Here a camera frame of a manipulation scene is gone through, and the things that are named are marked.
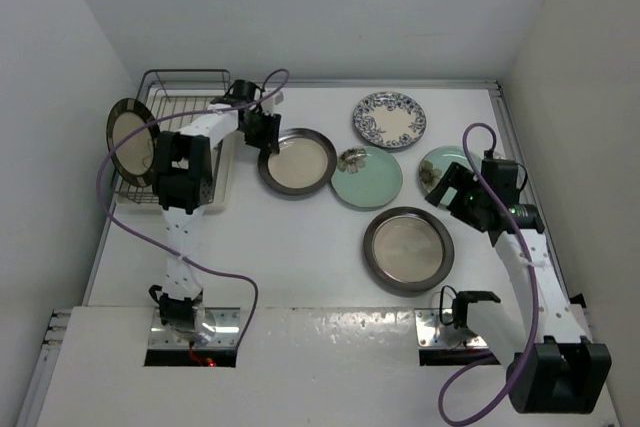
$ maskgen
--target metal mounting plate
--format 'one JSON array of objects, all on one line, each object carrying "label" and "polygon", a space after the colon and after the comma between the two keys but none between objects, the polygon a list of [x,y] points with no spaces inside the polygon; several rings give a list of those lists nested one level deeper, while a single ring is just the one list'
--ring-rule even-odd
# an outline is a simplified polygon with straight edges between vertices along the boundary
[{"label": "metal mounting plate", "polygon": [[[471,331],[454,329],[440,323],[438,309],[415,309],[416,333],[420,350],[452,350],[465,349],[488,351],[487,344],[481,337]],[[451,309],[443,309],[445,322],[451,319]]]},{"label": "metal mounting plate", "polygon": [[[196,349],[235,349],[240,335],[240,309],[204,309],[202,334],[195,340]],[[187,350],[193,334],[180,333],[169,325],[162,325],[156,309],[149,333],[148,350]]]}]

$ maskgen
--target plate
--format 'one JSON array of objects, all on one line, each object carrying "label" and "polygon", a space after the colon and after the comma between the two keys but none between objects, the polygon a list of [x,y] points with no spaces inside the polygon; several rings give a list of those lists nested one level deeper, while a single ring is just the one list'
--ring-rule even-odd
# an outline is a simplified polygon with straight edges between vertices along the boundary
[{"label": "plate", "polygon": [[382,281],[407,292],[424,292],[442,282],[453,266],[453,240],[433,215],[397,207],[369,224],[363,242],[369,267]]},{"label": "plate", "polygon": [[[473,163],[476,167],[481,169],[482,159],[473,152],[471,155],[473,156]],[[453,162],[458,162],[467,169],[471,169],[462,147],[453,145],[438,147],[424,156],[418,166],[418,178],[420,179],[420,185],[422,185],[422,188],[427,194],[435,189],[436,185],[438,185],[440,179],[442,179],[442,176],[447,172],[447,169]],[[455,191],[450,189],[444,195],[440,203],[447,206],[451,203],[454,196]]]},{"label": "plate", "polygon": [[[145,105],[136,99],[116,102],[107,119],[109,150],[138,127],[155,120]],[[157,125],[149,127],[124,143],[111,158],[118,173],[135,187],[151,185],[154,178],[153,156],[160,135]]]},{"label": "plate", "polygon": [[422,107],[398,92],[376,92],[362,99],[353,111],[360,135],[379,147],[399,149],[417,142],[427,128]]},{"label": "plate", "polygon": [[315,192],[331,179],[336,169],[336,149],[329,139],[311,129],[289,129],[280,133],[279,154],[264,150],[258,172],[265,183],[285,195]]},{"label": "plate", "polygon": [[382,149],[358,146],[340,154],[331,185],[348,204],[371,209],[391,202],[402,188],[402,169]]}]

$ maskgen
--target mint green plate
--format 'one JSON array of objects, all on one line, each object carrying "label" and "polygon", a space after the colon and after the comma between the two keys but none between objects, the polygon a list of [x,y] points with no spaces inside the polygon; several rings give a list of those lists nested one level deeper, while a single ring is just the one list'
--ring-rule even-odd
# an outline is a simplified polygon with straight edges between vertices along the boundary
[{"label": "mint green plate", "polygon": [[[471,155],[475,166],[478,167],[478,169],[481,169],[482,159],[473,152]],[[418,167],[418,176],[420,179],[420,185],[422,185],[422,188],[427,192],[427,194],[431,192],[436,185],[438,185],[440,179],[442,179],[442,176],[453,162],[457,162],[467,169],[471,169],[462,147],[453,145],[438,147],[424,156],[420,162],[420,166]],[[454,196],[455,191],[449,189],[440,201],[440,204],[445,206],[449,205]]]},{"label": "mint green plate", "polygon": [[402,169],[391,154],[371,146],[347,149],[338,157],[331,185],[348,204],[365,209],[391,202],[402,188]]}]

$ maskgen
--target plate rim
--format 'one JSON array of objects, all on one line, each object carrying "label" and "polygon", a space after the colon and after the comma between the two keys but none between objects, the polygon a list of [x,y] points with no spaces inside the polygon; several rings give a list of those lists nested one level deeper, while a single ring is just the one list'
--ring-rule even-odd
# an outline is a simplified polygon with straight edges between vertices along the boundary
[{"label": "plate rim", "polygon": [[[109,149],[109,151],[113,150],[113,147],[114,147],[113,129],[116,125],[116,121],[122,114],[127,112],[137,115],[145,124],[148,124],[149,122],[152,122],[153,120],[155,120],[155,117],[153,116],[151,111],[147,108],[146,105],[144,105],[139,100],[130,98],[130,97],[120,99],[118,102],[116,102],[113,105],[113,107],[111,107],[111,111],[109,112],[109,117],[107,118],[106,135],[107,135],[107,148]],[[160,136],[160,127],[158,126],[158,124],[156,124],[156,125],[152,125],[151,127],[147,127],[147,130],[149,131],[149,135],[151,135],[151,139],[153,140],[152,154],[153,154],[153,157],[155,158],[156,142],[158,140],[158,137]],[[120,159],[118,159],[117,152],[115,155],[111,157],[111,162],[113,162],[113,165],[118,171],[118,174],[120,174],[120,176],[126,182],[133,185],[134,187],[140,187],[140,188],[148,187],[153,183],[153,180],[155,178],[155,169],[154,169],[153,161],[151,162],[151,166],[147,169],[147,171],[141,175],[134,175],[131,172],[129,172],[127,169],[125,169],[124,166],[122,165],[122,162],[120,162]]]},{"label": "plate rim", "polygon": [[[385,271],[376,261],[374,242],[378,230],[382,225],[394,218],[413,217],[418,218],[433,227],[442,244],[442,261],[438,270],[431,277],[420,282],[407,282],[396,279]],[[451,234],[444,224],[429,212],[417,207],[393,207],[378,214],[367,226],[362,240],[362,250],[369,268],[387,285],[405,292],[426,292],[440,284],[451,273],[455,260],[455,246]]]},{"label": "plate rim", "polygon": [[[458,145],[441,145],[440,147],[436,147],[435,149],[431,149],[429,152],[427,152],[427,153],[426,153],[426,154],[425,154],[425,155],[420,159],[420,162],[418,162],[418,169],[417,169],[417,173],[418,173],[418,183],[420,184],[420,187],[422,188],[422,190],[423,190],[425,193],[427,193],[427,194],[431,193],[431,191],[433,190],[433,188],[432,188],[431,190],[429,190],[429,189],[427,189],[427,188],[425,187],[425,185],[423,184],[422,179],[420,178],[420,166],[422,165],[422,162],[424,161],[424,159],[426,159],[426,158],[427,158],[429,155],[431,155],[433,152],[435,152],[435,151],[436,151],[436,150],[438,150],[438,149],[444,149],[444,148],[447,148],[447,147],[448,147],[448,148],[457,148],[457,149],[460,149],[460,151],[461,151],[461,152],[463,153],[463,155],[464,155],[464,150],[462,149],[462,147],[460,147],[460,146],[458,146]],[[478,154],[476,154],[475,152],[471,152],[471,154],[472,154],[472,155],[475,155],[475,156],[478,158],[478,160],[480,160],[480,165],[482,165],[482,158],[481,158]]]},{"label": "plate rim", "polygon": [[319,144],[327,154],[327,168],[322,174],[322,177],[320,177],[318,181],[314,182],[311,185],[308,185],[307,187],[293,188],[282,185],[280,182],[273,178],[271,172],[269,171],[269,158],[271,157],[272,152],[270,150],[262,150],[260,152],[260,155],[258,156],[258,173],[260,174],[262,180],[276,192],[291,196],[310,194],[326,185],[331,180],[331,177],[336,170],[336,165],[338,164],[338,155],[336,153],[336,148],[324,134],[318,132],[317,130],[307,129],[305,127],[294,127],[292,129],[286,129],[280,132],[280,134],[278,135],[278,144],[280,144],[280,142],[284,142],[285,140],[295,138],[311,139]]},{"label": "plate rim", "polygon": [[402,191],[402,187],[404,186],[404,172],[402,171],[402,167],[400,166],[400,163],[398,162],[398,159],[396,159],[393,155],[391,155],[389,152],[387,152],[384,149],[381,149],[378,146],[375,145],[354,145],[353,147],[349,147],[348,149],[343,150],[342,152],[340,152],[340,154],[338,155],[338,158],[344,154],[347,150],[351,150],[351,149],[355,149],[358,147],[362,147],[364,149],[375,149],[378,150],[380,152],[382,152],[385,155],[388,155],[389,157],[391,157],[396,165],[396,167],[398,168],[398,172],[400,173],[400,186],[398,187],[398,191],[395,193],[395,195],[393,197],[391,197],[388,201],[382,203],[382,204],[376,204],[376,205],[358,205],[358,204],[354,204],[353,202],[348,201],[347,199],[345,199],[342,195],[340,195],[340,192],[338,191],[338,189],[336,188],[336,186],[333,184],[333,177],[340,172],[337,168],[335,169],[335,172],[331,175],[331,187],[333,188],[333,190],[335,191],[335,193],[338,195],[338,197],[340,197],[340,199],[342,199],[342,201],[346,202],[349,205],[353,205],[354,207],[358,207],[360,209],[379,209],[380,207],[384,207],[385,205],[388,205],[389,203],[393,202],[393,200],[398,197],[398,195],[400,194],[400,192]]},{"label": "plate rim", "polygon": [[[371,97],[373,97],[373,96],[380,95],[380,94],[394,94],[394,95],[400,95],[400,96],[402,96],[402,97],[405,97],[405,98],[407,98],[407,99],[411,100],[413,103],[415,103],[415,105],[418,107],[418,109],[420,110],[420,112],[422,112],[422,116],[424,117],[424,120],[425,120],[424,130],[423,130],[423,131],[422,131],[422,132],[421,132],[417,137],[413,138],[413,139],[411,140],[411,142],[409,142],[409,143],[407,143],[407,144],[403,144],[403,145],[396,145],[396,146],[393,146],[393,145],[387,145],[386,143],[383,143],[383,142],[377,142],[377,141],[374,141],[374,140],[367,139],[367,138],[363,135],[363,131],[359,128],[358,123],[356,122],[356,116],[357,116],[358,107],[360,107],[360,106],[361,106],[361,104],[362,104],[366,99],[369,99],[369,98],[371,98]],[[370,142],[371,144],[373,144],[373,145],[375,145],[375,146],[377,146],[377,147],[380,147],[380,148],[383,148],[383,149],[392,149],[392,150],[393,150],[393,149],[403,149],[403,148],[407,148],[407,147],[412,146],[412,145],[413,145],[413,144],[415,144],[416,142],[418,142],[418,141],[422,138],[422,136],[424,136],[425,132],[427,131],[427,124],[428,124],[428,122],[427,122],[427,114],[425,113],[425,111],[424,111],[424,109],[422,108],[422,106],[418,103],[418,101],[417,101],[417,100],[415,100],[413,97],[408,96],[407,94],[403,94],[402,92],[396,92],[395,90],[380,90],[380,91],[373,92],[373,93],[371,93],[371,94],[368,94],[368,95],[364,96],[362,99],[360,99],[360,100],[358,101],[358,103],[356,104],[356,106],[355,106],[355,107],[354,107],[354,109],[353,109],[352,122],[353,122],[353,125],[354,125],[354,127],[355,127],[356,131],[358,132],[358,134],[360,135],[360,137],[362,137],[364,140],[366,140],[367,142]]]}]

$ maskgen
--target metal rimmed plate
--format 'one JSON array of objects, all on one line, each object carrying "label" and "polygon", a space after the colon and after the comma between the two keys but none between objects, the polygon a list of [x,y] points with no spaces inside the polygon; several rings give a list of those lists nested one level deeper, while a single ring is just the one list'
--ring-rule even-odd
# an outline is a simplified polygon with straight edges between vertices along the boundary
[{"label": "metal rimmed plate", "polygon": [[265,183],[285,195],[315,192],[331,179],[336,169],[336,149],[329,139],[311,129],[280,133],[280,153],[263,151],[258,171]]},{"label": "metal rimmed plate", "polygon": [[372,144],[399,149],[422,137],[427,117],[411,97],[398,92],[376,92],[358,102],[353,123],[360,135]]},{"label": "metal rimmed plate", "polygon": [[453,266],[453,240],[433,215],[396,207],[378,215],[364,234],[364,256],[386,284],[424,292],[442,282]]},{"label": "metal rimmed plate", "polygon": [[[136,99],[122,99],[111,108],[107,119],[109,150],[136,128],[154,120],[153,114]],[[151,185],[154,178],[153,156],[160,135],[157,125],[129,139],[112,157],[113,164],[124,180],[136,187]]]}]

